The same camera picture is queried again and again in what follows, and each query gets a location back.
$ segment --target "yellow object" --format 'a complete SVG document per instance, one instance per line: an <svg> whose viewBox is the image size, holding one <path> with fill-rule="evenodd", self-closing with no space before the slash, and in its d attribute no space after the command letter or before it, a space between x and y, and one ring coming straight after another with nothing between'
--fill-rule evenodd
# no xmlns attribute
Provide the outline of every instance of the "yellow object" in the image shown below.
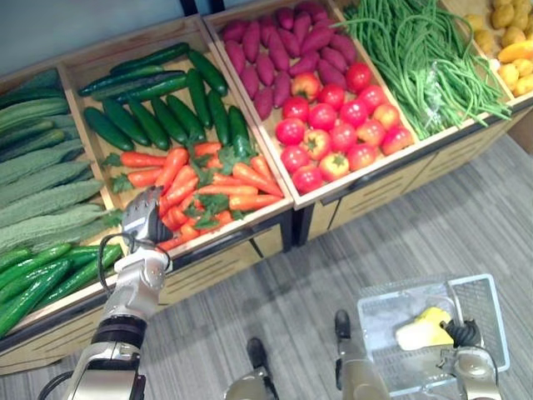
<svg viewBox="0 0 533 400"><path fill-rule="evenodd" d="M501 79L503 79L503 82L506 83L510 90L515 89L516 81L518 81L518 77L520 76L515 64L502 65L498 69L498 75L501 76Z"/></svg>
<svg viewBox="0 0 533 400"><path fill-rule="evenodd" d="M494 37L492 33L486 29L481 29L474 33L474 40L476 40L477 45L483 50L483 52L489 56L494 52Z"/></svg>
<svg viewBox="0 0 533 400"><path fill-rule="evenodd" d="M396 341L402 350L412 351L429 346L453 344L450 335L441 327L450 314L438 307L429 307L411 322L396 331Z"/></svg>
<svg viewBox="0 0 533 400"><path fill-rule="evenodd" d="M483 22L483 17L481 15L466 14L465 20L470 23L474 32L479 31L480 29L483 29L485 27L485 23Z"/></svg>
<svg viewBox="0 0 533 400"><path fill-rule="evenodd" d="M511 44L505 47L498 54L498 59L501 63L512 63L518 58L533 58L533 41L526 40L524 42Z"/></svg>
<svg viewBox="0 0 533 400"><path fill-rule="evenodd" d="M491 22L494 29L507 28L511 25L515 17L515 9L512 4L498 7L491 15Z"/></svg>
<svg viewBox="0 0 533 400"><path fill-rule="evenodd" d="M526 40L526 35L518 27L508 27L506 33L501 37L501 45L506 48L513 43L520 43Z"/></svg>
<svg viewBox="0 0 533 400"><path fill-rule="evenodd" d="M518 82L515 85L515 90L513 94L516 97L522 96L526 93L529 93L533 90L533 75L528 75L527 77L521 77L518 79Z"/></svg>
<svg viewBox="0 0 533 400"><path fill-rule="evenodd" d="M513 61L516 70L518 71L520 78L527 77L533 73L533 62L526 60L525 58L518 58Z"/></svg>

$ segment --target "potato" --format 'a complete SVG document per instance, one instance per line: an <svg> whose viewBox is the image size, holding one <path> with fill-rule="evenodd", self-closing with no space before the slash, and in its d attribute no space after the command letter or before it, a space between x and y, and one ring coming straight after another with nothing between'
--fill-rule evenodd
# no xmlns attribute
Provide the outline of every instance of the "potato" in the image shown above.
<svg viewBox="0 0 533 400"><path fill-rule="evenodd" d="M531 62L530 60L526 60L525 58L519 58L513 61L513 64L515 64L515 67L518 70L518 73L520 74L520 78L527 77L528 75L531 75L533 73L533 62Z"/></svg>
<svg viewBox="0 0 533 400"><path fill-rule="evenodd" d="M466 14L465 20L469 22L469 24L472 26L472 29L475 31L479 31L485 27L485 24L483 23L483 17L478 14Z"/></svg>
<svg viewBox="0 0 533 400"><path fill-rule="evenodd" d="M515 17L515 9L511 4L498 7L491 15L491 22L494 29L507 28L511 25Z"/></svg>
<svg viewBox="0 0 533 400"><path fill-rule="evenodd" d="M508 27L501 37L501 45L506 48L510 44L524 42L526 35L518 27Z"/></svg>
<svg viewBox="0 0 533 400"><path fill-rule="evenodd" d="M486 29L481 29L474 34L474 39L476 40L477 45L483 50L483 52L491 56L494 52L494 37L492 33Z"/></svg>
<svg viewBox="0 0 533 400"><path fill-rule="evenodd" d="M503 79L503 82L506 83L510 90L515 90L516 82L520 76L515 64L502 65L500 69L498 69L498 75L501 76L501 79Z"/></svg>

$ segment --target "produce display stand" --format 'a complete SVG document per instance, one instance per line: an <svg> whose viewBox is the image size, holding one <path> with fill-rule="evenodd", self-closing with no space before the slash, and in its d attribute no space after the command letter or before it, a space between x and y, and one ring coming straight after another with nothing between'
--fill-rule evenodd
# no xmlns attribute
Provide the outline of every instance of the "produce display stand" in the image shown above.
<svg viewBox="0 0 533 400"><path fill-rule="evenodd" d="M450 127L424 141L416 138L415 144L412 146L389 157L378 159L371 166L352 172L313 192L301 195L281 162L281 147L274 133L276 124L281 121L280 111L274 110L267 120L261 121L252 100L247 95L246 89L237 75L237 71L232 66L220 35L224 26L233 19L255 19L262 15L272 14L277 8L292 8L298 3L298 0L254 2L204 18L217 50L221 53L242 96L247 100L250 114L260 127L260 133L294 198L296 212L293 223L295 226L294 244L296 245L302 245L307 240L337 228L353 218L368 213L372 209L468 163L485 151L514 123L518 122L525 115L526 111L524 110L533 105L531 96L515 98L498 78L497 82L504 93L502 100L512 106L515 113L510 121L501 121L488 113L482 114L480 118L489 125L488 127L483 127L473 119L469 119L464 121L460 127ZM350 2L321 0L318 3L326 8L331 20L345 21L341 9ZM396 100L386 88L385 82L372 64L364 47L357 40L354 40L354 43L359 60L371 68L373 83L380 85L390 102L396 105ZM480 52L481 50L475 47L474 51ZM406 128L410 128L403 115L401 120Z"/></svg>
<svg viewBox="0 0 533 400"><path fill-rule="evenodd" d="M263 258L287 251L291 247L292 199L276 164L258 132L246 107L210 36L199 16L177 19L143 29L96 46L39 64L16 75L6 77L0 83L9 89L25 78L48 68L57 68L77 130L85 149L84 157L92 161L94 176L105 182L97 201L106 209L124 209L138 190L114 194L111 177L122 170L118 167L102 168L100 162L110 152L119 153L104 142L82 117L87 106L102 108L89 97L79 97L77 90L83 85L105 75L113 65L132 58L142 57L177 42L187 42L192 48L210 58L227 79L229 94L223 98L226 104L238 106L247 119L251 140L257 150L264 154L273 174L285 194L285 198L247 214L242 220L232 222L216 231L201 235L170 251L176 261L160 297L159 309L177 303L194 293L210 287L221 280L250 267ZM188 60L177 60L173 69L187 70L192 65ZM191 107L187 90L175 92ZM214 129L207 134L214 135ZM138 147L139 151L163 154L150 147ZM113 285L116 277L108 283ZM105 294L100 283L94 283L62 300L34 312L24 318L6 337L0 339L0 375L48 365L86 346L101 317Z"/></svg>

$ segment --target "black cable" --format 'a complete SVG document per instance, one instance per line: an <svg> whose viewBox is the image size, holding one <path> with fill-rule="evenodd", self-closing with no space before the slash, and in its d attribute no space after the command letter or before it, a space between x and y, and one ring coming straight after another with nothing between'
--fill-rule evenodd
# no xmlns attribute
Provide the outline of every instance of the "black cable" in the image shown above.
<svg viewBox="0 0 533 400"><path fill-rule="evenodd" d="M56 377L53 377L50 382L47 383L45 387L42 388L42 391L39 393L39 397L37 397L37 400L44 400L48 397L48 395L52 392L53 389L56 388L59 383L66 381L67 379L70 379L74 371L64 372Z"/></svg>

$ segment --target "cucumber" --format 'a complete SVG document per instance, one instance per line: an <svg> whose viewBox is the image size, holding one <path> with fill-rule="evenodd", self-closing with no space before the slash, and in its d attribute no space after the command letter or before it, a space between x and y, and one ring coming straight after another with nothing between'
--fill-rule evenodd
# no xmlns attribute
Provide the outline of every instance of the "cucumber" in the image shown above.
<svg viewBox="0 0 533 400"><path fill-rule="evenodd" d="M187 72L187 87L189 88L192 105L197 112L198 119L205 128L211 129L213 121L207 106L206 88L200 73L194 68L189 69Z"/></svg>
<svg viewBox="0 0 533 400"><path fill-rule="evenodd" d="M117 125L121 131L126 133L131 140L143 146L150 146L150 139L148 139L147 135L142 130L142 127L121 104L111 98L107 98L102 102L102 105L106 116Z"/></svg>
<svg viewBox="0 0 533 400"><path fill-rule="evenodd" d="M0 136L0 148L31 138L36 133L46 132L47 130L52 129L53 126L54 124L52 121L44 119L23 122Z"/></svg>
<svg viewBox="0 0 533 400"><path fill-rule="evenodd" d="M162 73L165 68L160 65L146 65L144 67L136 68L131 71L117 74L117 75L107 75L106 77L101 77L89 83L86 87L83 87L79 90L80 96L88 96L92 92L109 88L110 86L116 85L118 83L131 82L138 78L150 77Z"/></svg>
<svg viewBox="0 0 533 400"><path fill-rule="evenodd" d="M116 98L131 90L155 85L156 83L162 82L165 79L181 76L182 74L184 74L183 71L168 71L158 73L157 75L153 75L151 77L140 77L136 81L119 83L117 85L105 87L104 89L96 90L91 93L91 97L94 100L101 102L104 98Z"/></svg>
<svg viewBox="0 0 533 400"><path fill-rule="evenodd" d="M235 155L240 158L250 157L253 154L250 138L248 137L247 121L242 111L235 106L230 106L228 111L230 130L232 131L232 144Z"/></svg>
<svg viewBox="0 0 533 400"><path fill-rule="evenodd" d="M205 142L207 140L206 132L202 124L198 121L194 112L176 96L169 94L167 96L168 107L172 110L174 117L187 132L190 143Z"/></svg>
<svg viewBox="0 0 533 400"><path fill-rule="evenodd" d="M168 140L167 134L156 118L135 100L131 100L128 105L153 144L161 150L168 150L170 148L170 140Z"/></svg>
<svg viewBox="0 0 533 400"><path fill-rule="evenodd" d="M180 144L185 144L187 142L187 133L174 118L172 112L168 109L165 102L163 102L159 97L155 97L152 99L151 103L157 120L163 126L165 131L167 131L168 136Z"/></svg>
<svg viewBox="0 0 533 400"><path fill-rule="evenodd" d="M163 81L150 86L140 87L138 89L130 90L117 97L119 103L127 103L131 100L138 102L145 102L146 100L152 100L153 98L159 98L168 93L175 92L176 90L183 89L187 85L187 75L170 77Z"/></svg>
<svg viewBox="0 0 533 400"><path fill-rule="evenodd" d="M126 71L131 71L135 68L140 68L146 65L161 65L167 63L174 58L178 58L185 54L189 50L189 44L180 42L170 47L163 48L157 52L148 54L145 57L136 58L134 60L129 60L126 62L121 62L115 67L111 68L112 74L124 73Z"/></svg>
<svg viewBox="0 0 533 400"><path fill-rule="evenodd" d="M83 116L89 127L109 144L120 148L124 152L131 152L135 148L132 140L118 129L100 110L87 107Z"/></svg>
<svg viewBox="0 0 533 400"><path fill-rule="evenodd" d="M227 95L227 82L222 73L205 56L196 50L189 50L187 56L204 81L221 96Z"/></svg>
<svg viewBox="0 0 533 400"><path fill-rule="evenodd" d="M218 141L222 146L230 146L232 140L230 137L230 123L227 119L226 108L222 102L220 94L214 90L210 90L207 94L207 104L209 106L209 111L215 123L215 129L217 130Z"/></svg>
<svg viewBox="0 0 533 400"><path fill-rule="evenodd" d="M61 90L49 87L36 89L21 89L15 93L8 93L0 97L0 108L12 106L13 104L37 100L39 98L64 98Z"/></svg>
<svg viewBox="0 0 533 400"><path fill-rule="evenodd" d="M30 140L15 143L10 147L0 150L0 163L11 160L12 158L22 156L35 150L42 148L51 148L65 140L65 132L60 129L51 129L44 133L39 133L36 137Z"/></svg>

